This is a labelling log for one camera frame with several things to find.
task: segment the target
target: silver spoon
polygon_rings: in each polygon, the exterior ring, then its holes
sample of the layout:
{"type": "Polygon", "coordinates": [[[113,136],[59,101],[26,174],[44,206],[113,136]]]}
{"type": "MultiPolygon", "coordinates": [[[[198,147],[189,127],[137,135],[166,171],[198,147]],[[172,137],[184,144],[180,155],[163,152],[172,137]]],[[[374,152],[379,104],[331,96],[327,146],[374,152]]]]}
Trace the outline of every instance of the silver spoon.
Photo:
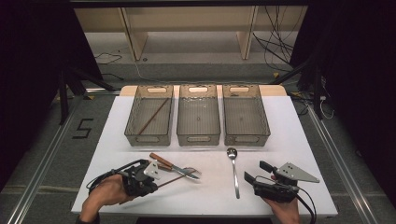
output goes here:
{"type": "Polygon", "coordinates": [[[233,177],[234,177],[234,182],[235,182],[235,193],[236,193],[236,198],[239,199],[239,185],[238,185],[238,178],[236,177],[236,170],[235,170],[235,158],[238,155],[238,152],[236,151],[235,148],[229,147],[227,149],[227,155],[233,161],[233,177]]]}

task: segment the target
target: hand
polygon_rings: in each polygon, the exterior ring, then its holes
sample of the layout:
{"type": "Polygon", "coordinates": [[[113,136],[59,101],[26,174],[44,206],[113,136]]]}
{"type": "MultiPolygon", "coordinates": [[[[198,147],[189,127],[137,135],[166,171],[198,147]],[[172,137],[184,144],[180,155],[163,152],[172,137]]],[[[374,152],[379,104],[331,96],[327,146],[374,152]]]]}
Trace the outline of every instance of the hand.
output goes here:
{"type": "Polygon", "coordinates": [[[282,224],[300,223],[297,198],[290,203],[278,203],[269,199],[262,199],[271,206],[274,215],[282,224]]]}
{"type": "Polygon", "coordinates": [[[122,204],[133,200],[135,196],[125,193],[122,176],[112,175],[104,179],[82,204],[79,219],[84,222],[93,222],[104,205],[122,204]]]}

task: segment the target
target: floor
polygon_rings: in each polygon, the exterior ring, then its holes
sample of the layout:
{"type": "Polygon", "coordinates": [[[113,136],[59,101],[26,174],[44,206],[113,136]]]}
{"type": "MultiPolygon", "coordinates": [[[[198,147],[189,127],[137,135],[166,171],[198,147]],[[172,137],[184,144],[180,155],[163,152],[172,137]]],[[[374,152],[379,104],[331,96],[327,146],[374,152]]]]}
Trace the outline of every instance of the floor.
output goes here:
{"type": "MultiPolygon", "coordinates": [[[[235,33],[150,33],[138,62],[132,60],[123,34],[86,36],[105,82],[115,87],[208,80],[262,84],[290,69],[256,40],[249,59],[242,60],[235,33]]],[[[265,32],[257,36],[269,38],[265,32]]],[[[295,36],[297,33],[290,35],[288,44],[293,44],[295,36]]],[[[273,46],[272,50],[283,56],[279,48],[273,46]]],[[[317,120],[312,105],[302,99],[309,98],[310,92],[298,92],[295,86],[298,78],[283,86],[287,92],[300,94],[292,97],[296,113],[339,212],[337,217],[318,223],[394,223],[395,208],[356,151],[336,111],[323,104],[327,118],[317,120]]],[[[84,96],[69,93],[70,119],[64,125],[59,125],[59,99],[53,100],[37,139],[0,194],[0,223],[16,220],[18,211],[24,211],[19,219],[22,223],[74,223],[71,206],[118,94],[92,91],[98,87],[88,81],[84,85],[90,90],[84,96]],[[88,136],[81,127],[90,129],[88,136]]],[[[102,217],[102,223],[136,221],[137,217],[102,217]]]]}

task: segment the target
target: white table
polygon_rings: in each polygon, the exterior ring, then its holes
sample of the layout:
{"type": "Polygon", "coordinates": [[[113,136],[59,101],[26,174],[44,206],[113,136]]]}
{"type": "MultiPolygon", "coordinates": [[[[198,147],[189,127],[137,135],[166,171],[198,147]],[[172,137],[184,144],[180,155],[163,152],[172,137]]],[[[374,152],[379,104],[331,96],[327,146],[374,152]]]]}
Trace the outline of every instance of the white table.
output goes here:
{"type": "MultiPolygon", "coordinates": [[[[225,152],[228,147],[224,146],[223,141],[221,94],[219,95],[221,124],[219,145],[216,147],[180,147],[176,134],[177,90],[178,88],[175,88],[174,123],[169,147],[132,147],[124,135],[124,130],[134,97],[116,97],[72,212],[81,211],[81,205],[88,196],[86,185],[92,179],[131,161],[150,159],[149,153],[154,151],[179,167],[194,167],[202,172],[201,179],[194,181],[181,178],[132,202],[105,206],[100,210],[101,214],[124,214],[138,217],[269,217],[273,214],[271,208],[260,197],[254,195],[253,187],[244,180],[244,172],[253,176],[269,177],[270,174],[259,167],[260,161],[266,161],[276,167],[290,161],[320,180],[318,184],[303,181],[299,181],[298,184],[311,195],[318,217],[337,215],[330,193],[288,96],[262,97],[271,130],[271,136],[264,147],[235,147],[238,149],[236,171],[241,195],[240,199],[236,199],[233,167],[225,152]]],[[[176,172],[161,170],[160,175],[162,178],[155,181],[158,185],[178,176],[176,172]]],[[[299,195],[311,204],[302,191],[299,195]]],[[[309,216],[309,212],[302,204],[299,204],[299,208],[302,216],[309,216]]]]}

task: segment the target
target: gray floor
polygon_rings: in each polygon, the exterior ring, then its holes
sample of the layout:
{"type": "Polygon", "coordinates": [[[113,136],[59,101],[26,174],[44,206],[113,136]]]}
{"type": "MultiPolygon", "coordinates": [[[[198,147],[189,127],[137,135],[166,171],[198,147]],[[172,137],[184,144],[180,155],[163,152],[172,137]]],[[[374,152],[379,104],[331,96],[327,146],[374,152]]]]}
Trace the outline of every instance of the gray floor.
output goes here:
{"type": "MultiPolygon", "coordinates": [[[[274,79],[274,73],[279,71],[267,66],[264,63],[264,56],[267,62],[275,63],[279,68],[289,69],[285,64],[273,59],[270,54],[265,55],[256,41],[252,43],[249,59],[241,60],[233,33],[149,34],[142,60],[136,63],[132,61],[123,34],[87,34],[87,37],[95,55],[107,52],[122,56],[113,63],[99,65],[102,73],[111,74],[104,75],[105,81],[115,87],[158,83],[158,81],[175,84],[208,80],[218,83],[231,81],[268,83],[274,79]]],[[[119,57],[102,55],[97,62],[108,63],[117,58],[119,57]]],[[[295,87],[297,80],[298,77],[294,77],[283,85],[287,91],[297,91],[295,87]]],[[[84,85],[87,88],[97,88],[90,82],[84,82],[84,85]]],[[[92,97],[70,99],[71,110],[75,109],[75,112],[37,194],[32,203],[28,204],[30,206],[23,223],[74,223],[76,215],[70,212],[71,206],[117,93],[100,91],[87,95],[92,97]],[[78,139],[76,136],[85,134],[78,130],[82,119],[90,119],[84,121],[84,125],[87,125],[84,127],[91,128],[91,131],[87,138],[78,139]]],[[[305,105],[300,101],[294,101],[294,104],[296,113],[306,111],[305,105]]],[[[324,105],[323,109],[332,111],[328,105],[324,105]]],[[[300,121],[339,212],[337,217],[321,219],[318,223],[363,223],[353,197],[350,196],[340,177],[310,113],[309,110],[307,114],[303,113],[300,121]]],[[[36,168],[40,166],[42,158],[51,146],[52,138],[62,128],[59,125],[60,115],[60,103],[54,99],[49,108],[48,118],[40,127],[39,136],[0,194],[0,223],[7,223],[19,198],[35,175],[36,168]]],[[[378,223],[395,223],[395,208],[376,183],[364,160],[355,152],[356,148],[339,118],[334,116],[332,119],[324,119],[323,123],[378,223]]],[[[102,218],[102,223],[135,223],[135,221],[136,217],[104,216],[102,218]]]]}

